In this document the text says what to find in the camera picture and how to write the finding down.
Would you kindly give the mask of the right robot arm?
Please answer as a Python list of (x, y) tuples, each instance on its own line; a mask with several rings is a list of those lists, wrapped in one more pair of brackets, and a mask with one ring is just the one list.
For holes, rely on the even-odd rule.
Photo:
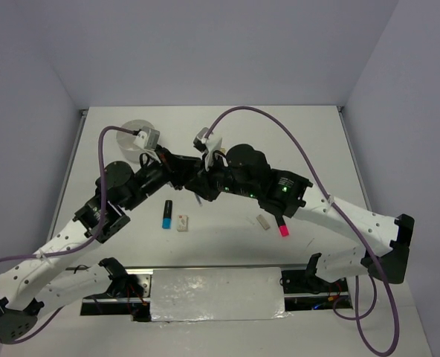
[(209, 202), (221, 193), (255, 199), (276, 218), (314, 223), (354, 240), (354, 248), (309, 258), (305, 282), (314, 291), (365, 274), (390, 284), (404, 282), (415, 223), (411, 216), (382, 216), (325, 197), (307, 178), (272, 168), (265, 154), (248, 144), (234, 146), (225, 156), (216, 155), (209, 168), (200, 164), (185, 188)]

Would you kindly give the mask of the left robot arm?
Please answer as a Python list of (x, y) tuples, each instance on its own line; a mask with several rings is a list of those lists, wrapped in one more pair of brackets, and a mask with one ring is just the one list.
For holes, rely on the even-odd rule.
[(97, 189), (68, 224), (33, 254), (13, 257), (17, 264), (0, 274), (0, 343), (19, 344), (45, 314), (55, 315), (73, 300), (107, 292), (112, 297), (141, 286), (115, 258), (104, 258), (73, 277), (61, 273), (83, 255), (102, 246), (130, 218), (125, 214), (166, 184), (176, 190), (192, 181), (202, 160), (157, 147), (154, 157), (134, 172), (129, 164), (105, 165), (98, 156)]

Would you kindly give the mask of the black blue highlighter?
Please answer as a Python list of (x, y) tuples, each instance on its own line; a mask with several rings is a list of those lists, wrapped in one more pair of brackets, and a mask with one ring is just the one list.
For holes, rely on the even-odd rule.
[(163, 211), (163, 219), (162, 219), (162, 228), (170, 229), (172, 224), (172, 200), (166, 200), (164, 202), (164, 211)]

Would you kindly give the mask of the white round divided container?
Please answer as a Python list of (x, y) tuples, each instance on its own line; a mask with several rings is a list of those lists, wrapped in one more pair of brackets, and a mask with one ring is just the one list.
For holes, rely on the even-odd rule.
[[(130, 120), (122, 125), (122, 128), (129, 130), (140, 130), (144, 126), (154, 129), (154, 125), (147, 120), (135, 119)], [(134, 144), (135, 137), (126, 132), (117, 131), (116, 142), (123, 154), (123, 157), (133, 163), (139, 164), (139, 156), (141, 154), (141, 149)]]

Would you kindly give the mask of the grey white eraser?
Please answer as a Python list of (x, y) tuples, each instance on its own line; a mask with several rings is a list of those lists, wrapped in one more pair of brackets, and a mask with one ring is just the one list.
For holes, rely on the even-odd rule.
[(259, 214), (256, 217), (256, 220), (258, 221), (258, 223), (262, 226), (262, 228), (267, 231), (271, 228), (270, 224), (268, 223), (267, 219), (262, 215)]

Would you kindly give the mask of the black pink highlighter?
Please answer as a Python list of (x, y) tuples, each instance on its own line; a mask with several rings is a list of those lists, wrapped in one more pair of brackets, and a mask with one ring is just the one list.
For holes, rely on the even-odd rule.
[(275, 220), (276, 220), (276, 224), (279, 229), (281, 237), (288, 237), (289, 230), (288, 230), (288, 226), (286, 225), (283, 216), (276, 216)]

